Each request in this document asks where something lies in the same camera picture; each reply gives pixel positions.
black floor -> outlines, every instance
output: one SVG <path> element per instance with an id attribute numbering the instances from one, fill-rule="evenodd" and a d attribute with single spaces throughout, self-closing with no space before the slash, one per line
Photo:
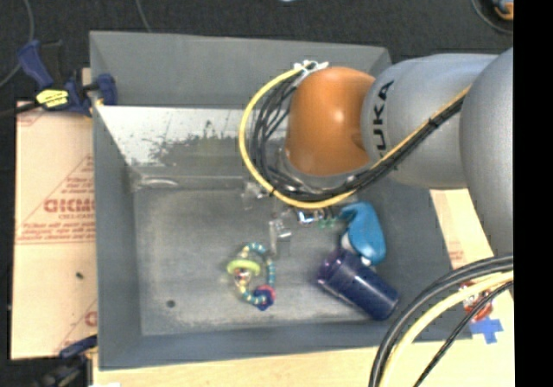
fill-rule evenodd
<path id="1" fill-rule="evenodd" d="M 155 32 L 327 41 L 384 46 L 392 61 L 444 52 L 499 54 L 513 44 L 512 23 L 483 0 L 141 0 Z M 64 74 L 88 64 L 88 31 L 144 31 L 135 0 L 29 0 L 43 43 L 61 41 Z M 481 10 L 490 23 L 475 11 Z M 0 0 L 0 111 L 32 96 L 16 50 L 30 36 L 23 0 Z M 9 361 L 10 262 L 14 204 L 14 125 L 0 120 L 0 386 L 29 385 L 57 361 Z"/>

